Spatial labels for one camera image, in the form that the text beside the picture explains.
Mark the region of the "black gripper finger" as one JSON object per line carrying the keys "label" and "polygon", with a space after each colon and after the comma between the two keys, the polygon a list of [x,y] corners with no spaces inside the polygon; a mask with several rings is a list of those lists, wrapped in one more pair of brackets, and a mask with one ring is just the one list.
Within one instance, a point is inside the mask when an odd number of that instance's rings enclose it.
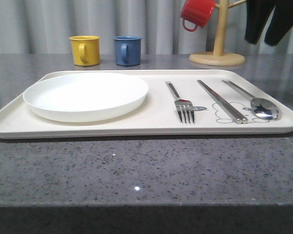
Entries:
{"label": "black gripper finger", "polygon": [[293,0],[278,0],[264,42],[276,46],[293,27]]}
{"label": "black gripper finger", "polygon": [[257,44],[266,22],[274,9],[275,0],[247,0],[245,40]]}

